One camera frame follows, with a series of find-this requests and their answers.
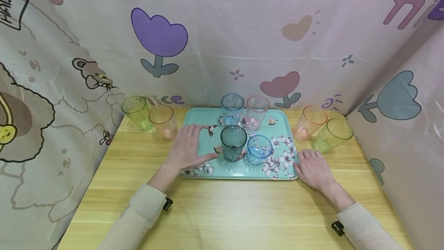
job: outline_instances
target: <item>green cup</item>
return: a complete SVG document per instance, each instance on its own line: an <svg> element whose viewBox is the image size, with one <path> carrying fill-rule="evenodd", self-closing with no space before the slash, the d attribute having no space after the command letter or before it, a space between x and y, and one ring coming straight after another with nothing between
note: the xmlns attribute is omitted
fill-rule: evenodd
<svg viewBox="0 0 444 250"><path fill-rule="evenodd" d="M353 137L352 127L344 120L329 119L313 141L313 149L325 154Z"/></svg>
<svg viewBox="0 0 444 250"><path fill-rule="evenodd" d="M148 119L149 103L144 97L129 97L123 101L121 108L140 130L149 131L153 128L153 124Z"/></svg>

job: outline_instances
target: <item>sleeve cuff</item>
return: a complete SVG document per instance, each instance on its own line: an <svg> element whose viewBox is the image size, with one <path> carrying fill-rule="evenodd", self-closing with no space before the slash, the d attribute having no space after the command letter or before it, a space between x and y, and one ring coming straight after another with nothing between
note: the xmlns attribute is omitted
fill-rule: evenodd
<svg viewBox="0 0 444 250"><path fill-rule="evenodd" d="M165 203L166 195L146 183L129 200L131 209L148 221L158 216Z"/></svg>
<svg viewBox="0 0 444 250"><path fill-rule="evenodd" d="M362 233L375 225L380 226L379 221L360 203L354 203L340 212L338 218L346 233Z"/></svg>

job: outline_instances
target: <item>blue cup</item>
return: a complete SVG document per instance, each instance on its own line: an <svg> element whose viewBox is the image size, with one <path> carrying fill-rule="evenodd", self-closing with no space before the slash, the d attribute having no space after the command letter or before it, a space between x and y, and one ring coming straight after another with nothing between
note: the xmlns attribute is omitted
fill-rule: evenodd
<svg viewBox="0 0 444 250"><path fill-rule="evenodd" d="M237 125L242 115L244 99L235 93L229 93L222 98L221 104L225 125Z"/></svg>
<svg viewBox="0 0 444 250"><path fill-rule="evenodd" d="M247 160L252 165L260 165L272 153L273 146L268 138L262 135L252 136L247 144Z"/></svg>

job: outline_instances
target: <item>printed fabric backdrop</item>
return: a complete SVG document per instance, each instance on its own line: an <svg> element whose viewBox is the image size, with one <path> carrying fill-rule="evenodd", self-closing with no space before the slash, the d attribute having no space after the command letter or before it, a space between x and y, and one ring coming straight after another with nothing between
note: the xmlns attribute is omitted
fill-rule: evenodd
<svg viewBox="0 0 444 250"><path fill-rule="evenodd" d="M0 248L56 248L125 95L234 92L350 114L418 249L441 249L443 19L440 0L0 0Z"/></svg>

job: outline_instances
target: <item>plastic cup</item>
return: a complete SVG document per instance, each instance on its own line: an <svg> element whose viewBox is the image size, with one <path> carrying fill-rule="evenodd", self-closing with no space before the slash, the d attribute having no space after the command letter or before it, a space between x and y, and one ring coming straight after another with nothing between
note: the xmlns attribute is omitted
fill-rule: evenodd
<svg viewBox="0 0 444 250"><path fill-rule="evenodd" d="M222 98L221 104L225 125L237 125L242 115L244 99L235 93L229 93Z"/></svg>
<svg viewBox="0 0 444 250"><path fill-rule="evenodd" d="M329 119L313 141L313 148L325 154L353 137L352 127L344 120Z"/></svg>
<svg viewBox="0 0 444 250"><path fill-rule="evenodd" d="M228 125L221 132L223 156L234 162L242 153L247 141L247 133L238 125Z"/></svg>
<svg viewBox="0 0 444 250"><path fill-rule="evenodd" d="M270 102L263 96L254 95L247 99L247 114L245 126L249 130L257 130L265 118Z"/></svg>
<svg viewBox="0 0 444 250"><path fill-rule="evenodd" d="M148 119L148 105L144 97L132 96L125 99L120 108L140 130L149 131L153 125Z"/></svg>
<svg viewBox="0 0 444 250"><path fill-rule="evenodd" d="M293 136L301 141L307 140L316 130L319 130L327 121L327 113L317 106L304 108L299 121L294 128Z"/></svg>
<svg viewBox="0 0 444 250"><path fill-rule="evenodd" d="M148 118L160 135L163 136L163 139L171 141L176 138L177 125L174 110L171 106L162 104L154 107L151 109Z"/></svg>
<svg viewBox="0 0 444 250"><path fill-rule="evenodd" d="M252 136L247 144L247 160L252 165L260 165L271 155L272 144L268 138L262 135Z"/></svg>

